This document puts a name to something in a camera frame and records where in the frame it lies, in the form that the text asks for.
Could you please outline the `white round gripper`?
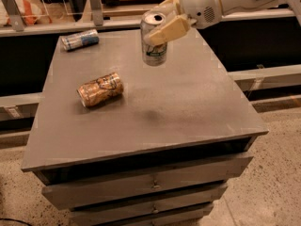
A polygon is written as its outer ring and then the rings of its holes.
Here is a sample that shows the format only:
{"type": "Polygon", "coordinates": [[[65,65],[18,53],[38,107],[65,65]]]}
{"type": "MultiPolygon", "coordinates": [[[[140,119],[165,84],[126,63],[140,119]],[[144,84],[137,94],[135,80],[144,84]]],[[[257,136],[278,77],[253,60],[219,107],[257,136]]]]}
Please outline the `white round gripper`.
{"type": "MultiPolygon", "coordinates": [[[[218,24],[222,19],[220,0],[181,0],[182,10],[192,20],[196,29],[204,29],[218,24]]],[[[147,44],[157,46],[185,36],[190,29],[190,20],[186,15],[179,15],[180,0],[165,0],[156,10],[163,14],[176,15],[169,22],[161,24],[147,35],[147,44]]]]}

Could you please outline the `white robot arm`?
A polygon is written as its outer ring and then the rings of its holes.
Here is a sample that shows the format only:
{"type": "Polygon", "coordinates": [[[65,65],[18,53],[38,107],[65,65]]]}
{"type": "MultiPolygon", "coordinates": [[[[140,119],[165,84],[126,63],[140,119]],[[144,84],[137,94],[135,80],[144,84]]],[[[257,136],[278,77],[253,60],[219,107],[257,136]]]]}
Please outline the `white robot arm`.
{"type": "Polygon", "coordinates": [[[253,12],[272,8],[284,1],[301,23],[301,0],[165,0],[151,12],[162,13],[166,19],[143,37],[151,46],[179,39],[191,27],[204,29],[221,22],[236,12],[253,12]]]}

